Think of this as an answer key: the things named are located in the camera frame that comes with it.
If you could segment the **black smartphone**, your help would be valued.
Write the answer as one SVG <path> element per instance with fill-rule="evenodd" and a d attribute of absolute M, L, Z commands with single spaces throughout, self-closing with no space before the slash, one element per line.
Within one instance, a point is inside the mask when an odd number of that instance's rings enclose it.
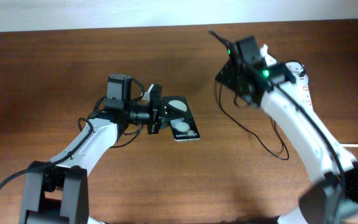
<path fill-rule="evenodd" d="M 186 98 L 164 96 L 162 100 L 165 109 L 163 123 L 170 126 L 174 140 L 178 142 L 199 140 L 200 132 Z"/>

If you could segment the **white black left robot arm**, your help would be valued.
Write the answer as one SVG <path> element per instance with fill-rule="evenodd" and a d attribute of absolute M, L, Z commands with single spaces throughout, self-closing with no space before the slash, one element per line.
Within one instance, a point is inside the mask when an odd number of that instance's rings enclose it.
<path fill-rule="evenodd" d="M 168 120 L 162 86 L 145 89 L 125 74 L 108 77 L 107 93 L 98 99 L 77 137 L 47 162 L 34 161 L 25 172 L 20 223 L 97 223 L 90 217 L 88 177 L 109 149 L 127 136 L 133 124 L 157 134 Z"/>

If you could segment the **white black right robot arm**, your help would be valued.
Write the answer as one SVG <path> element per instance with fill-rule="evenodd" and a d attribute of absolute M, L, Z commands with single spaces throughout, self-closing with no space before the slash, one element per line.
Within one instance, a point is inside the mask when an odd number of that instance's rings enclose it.
<path fill-rule="evenodd" d="M 304 95 L 304 66 L 278 61 L 253 36 L 231 42 L 211 30 L 229 60 L 216 81 L 276 122 L 301 158 L 311 187 L 298 205 L 274 218 L 254 223 L 344 223 L 358 215 L 358 161 L 327 129 Z"/>

